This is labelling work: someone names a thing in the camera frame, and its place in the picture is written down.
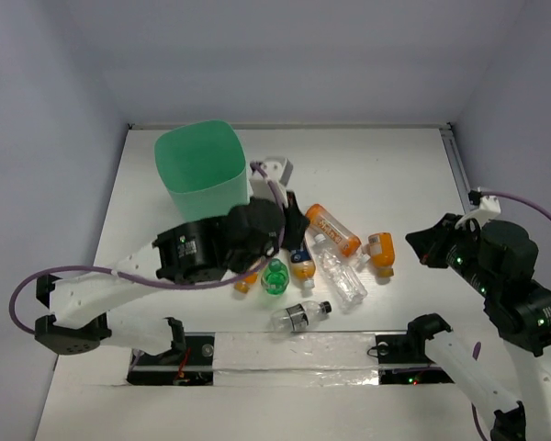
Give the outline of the green soda bottle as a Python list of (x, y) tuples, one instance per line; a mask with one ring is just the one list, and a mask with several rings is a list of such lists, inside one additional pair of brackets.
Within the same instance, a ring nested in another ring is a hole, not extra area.
[(261, 284), (267, 294), (282, 295), (289, 284), (287, 266), (278, 258), (271, 260), (262, 274)]

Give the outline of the large clear plastic bottle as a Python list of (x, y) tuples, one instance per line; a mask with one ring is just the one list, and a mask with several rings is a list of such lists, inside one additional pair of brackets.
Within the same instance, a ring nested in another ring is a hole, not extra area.
[(364, 301), (368, 295), (365, 286), (355, 271), (336, 254), (332, 241), (322, 233), (314, 237), (313, 256), (345, 311), (354, 309)]

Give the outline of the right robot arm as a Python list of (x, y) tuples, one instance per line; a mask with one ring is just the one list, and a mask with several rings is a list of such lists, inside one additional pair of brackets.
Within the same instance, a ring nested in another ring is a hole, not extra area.
[(492, 379), (437, 313), (408, 325), (406, 353), (429, 358), (463, 391), (492, 440), (551, 440), (551, 290), (534, 279), (538, 247), (521, 226), (445, 214), (407, 243), (423, 266), (455, 271), (483, 299), (520, 387), (513, 395)]

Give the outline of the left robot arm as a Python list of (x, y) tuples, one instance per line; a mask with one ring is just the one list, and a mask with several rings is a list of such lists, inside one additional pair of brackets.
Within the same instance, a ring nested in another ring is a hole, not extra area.
[(111, 268), (73, 278), (50, 271), (36, 283), (49, 312), (35, 321), (34, 337), (60, 356), (113, 345), (174, 363), (186, 352), (182, 322), (172, 312), (140, 318), (128, 304), (158, 291), (217, 288), (228, 273), (241, 278), (281, 249), (298, 247), (308, 227), (293, 192), (284, 204), (251, 198), (225, 215), (162, 232)]

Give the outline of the green plastic bin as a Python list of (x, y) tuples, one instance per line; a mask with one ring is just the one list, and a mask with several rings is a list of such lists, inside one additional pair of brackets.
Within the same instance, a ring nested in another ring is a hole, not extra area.
[(166, 132), (154, 144), (154, 159), (185, 222), (226, 215), (249, 200), (242, 144), (225, 121), (202, 121)]

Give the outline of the orange label clear bottle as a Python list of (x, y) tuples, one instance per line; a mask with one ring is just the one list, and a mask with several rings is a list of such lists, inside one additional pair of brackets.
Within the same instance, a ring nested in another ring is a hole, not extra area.
[(358, 271), (365, 267), (369, 255), (363, 251), (361, 240), (328, 210), (320, 204), (314, 204), (308, 208), (305, 216), (310, 221), (310, 228), (327, 236), (335, 244), (339, 254), (351, 260)]

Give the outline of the blue label orange bottle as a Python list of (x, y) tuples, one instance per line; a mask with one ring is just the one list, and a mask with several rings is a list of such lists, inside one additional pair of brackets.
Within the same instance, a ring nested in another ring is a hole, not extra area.
[(314, 277), (316, 265), (307, 248), (301, 248), (289, 253), (290, 268), (293, 277), (305, 290), (315, 287)]

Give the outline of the small orange bottle right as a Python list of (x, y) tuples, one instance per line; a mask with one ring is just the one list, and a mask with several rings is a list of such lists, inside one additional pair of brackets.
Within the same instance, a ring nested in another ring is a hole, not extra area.
[(389, 232), (378, 232), (368, 236), (368, 251), (377, 275), (382, 278), (394, 276), (395, 251)]

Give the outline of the small orange bottle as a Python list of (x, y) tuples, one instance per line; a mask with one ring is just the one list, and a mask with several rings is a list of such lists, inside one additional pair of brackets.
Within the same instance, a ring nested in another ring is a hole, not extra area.
[(236, 291), (240, 292), (241, 294), (247, 294), (253, 288), (257, 279), (258, 279), (258, 273), (253, 272), (248, 277), (237, 281), (233, 287)]
[(377, 275), (382, 278), (394, 276), (395, 251), (389, 232), (378, 232), (368, 236), (368, 251)]

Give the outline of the small orange bottle left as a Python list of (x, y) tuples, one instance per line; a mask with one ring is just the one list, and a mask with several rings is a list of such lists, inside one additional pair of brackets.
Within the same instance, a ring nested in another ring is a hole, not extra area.
[(248, 277), (237, 281), (233, 287), (236, 291), (240, 292), (241, 294), (247, 294), (253, 288), (257, 279), (258, 279), (258, 273), (253, 272)]

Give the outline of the small clear black-cap bottle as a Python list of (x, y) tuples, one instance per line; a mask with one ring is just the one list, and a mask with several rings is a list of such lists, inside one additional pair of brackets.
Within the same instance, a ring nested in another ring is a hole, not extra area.
[(331, 312), (332, 305), (328, 301), (306, 300), (274, 312), (271, 324), (280, 333), (306, 332), (326, 320)]

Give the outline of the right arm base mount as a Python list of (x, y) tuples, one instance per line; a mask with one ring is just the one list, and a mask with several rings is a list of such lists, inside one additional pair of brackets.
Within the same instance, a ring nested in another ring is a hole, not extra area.
[(377, 334), (366, 354), (377, 362), (380, 385), (420, 386), (454, 382), (417, 349), (406, 334)]

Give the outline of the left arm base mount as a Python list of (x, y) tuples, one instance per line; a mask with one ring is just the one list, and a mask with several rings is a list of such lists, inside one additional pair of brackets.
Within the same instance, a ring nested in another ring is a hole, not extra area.
[(127, 382), (133, 386), (212, 386), (215, 334), (186, 334), (182, 355), (171, 352), (151, 356), (134, 350)]

